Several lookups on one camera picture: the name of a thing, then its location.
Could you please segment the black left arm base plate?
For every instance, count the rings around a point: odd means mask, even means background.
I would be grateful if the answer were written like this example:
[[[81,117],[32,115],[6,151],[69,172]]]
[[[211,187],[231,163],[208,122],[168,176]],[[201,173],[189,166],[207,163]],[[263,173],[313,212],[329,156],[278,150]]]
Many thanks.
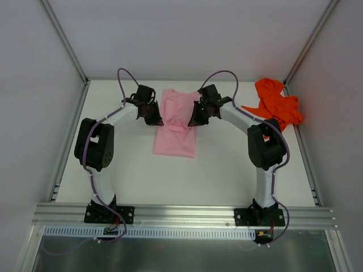
[[[113,209],[121,215],[126,224],[133,224],[134,221],[134,209],[133,206],[116,206]],[[84,215],[84,222],[88,224],[114,224],[117,221],[117,216],[114,212],[103,205],[89,204],[86,207]]]

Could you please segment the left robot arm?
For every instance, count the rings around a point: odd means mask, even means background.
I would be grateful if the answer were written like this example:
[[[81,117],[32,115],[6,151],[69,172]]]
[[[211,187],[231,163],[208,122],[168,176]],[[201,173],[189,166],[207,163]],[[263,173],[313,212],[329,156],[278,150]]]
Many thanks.
[[[121,106],[100,120],[84,118],[81,122],[74,156],[90,178],[92,197],[85,214],[86,223],[127,224],[117,209],[116,193],[107,168],[115,148],[115,128],[143,118],[149,126],[162,126],[156,91],[139,85],[130,97],[124,96]]]

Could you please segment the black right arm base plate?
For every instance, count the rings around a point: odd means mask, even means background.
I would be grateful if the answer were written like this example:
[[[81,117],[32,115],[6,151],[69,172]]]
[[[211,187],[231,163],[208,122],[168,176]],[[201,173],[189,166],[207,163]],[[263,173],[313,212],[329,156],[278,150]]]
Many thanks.
[[[283,211],[277,209],[269,215],[262,216],[253,208],[236,208],[233,211],[236,226],[243,227],[285,227]]]

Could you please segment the pink t shirt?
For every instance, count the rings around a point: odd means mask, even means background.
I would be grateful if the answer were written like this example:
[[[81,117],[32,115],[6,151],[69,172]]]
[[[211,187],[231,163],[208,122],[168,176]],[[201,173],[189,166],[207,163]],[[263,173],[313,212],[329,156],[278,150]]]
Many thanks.
[[[163,90],[160,126],[154,141],[153,154],[194,158],[196,156],[197,128],[189,127],[198,92],[184,93],[174,89]]]

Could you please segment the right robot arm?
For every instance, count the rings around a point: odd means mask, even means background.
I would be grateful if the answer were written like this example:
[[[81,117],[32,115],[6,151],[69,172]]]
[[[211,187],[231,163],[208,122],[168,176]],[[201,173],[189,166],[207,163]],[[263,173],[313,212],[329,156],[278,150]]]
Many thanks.
[[[256,193],[250,207],[235,209],[238,226],[285,226],[284,212],[275,197],[277,170],[289,158],[278,121],[262,120],[237,106],[233,97],[222,97],[211,84],[198,90],[189,127],[203,126],[211,117],[227,121],[247,136],[248,156],[256,168]]]

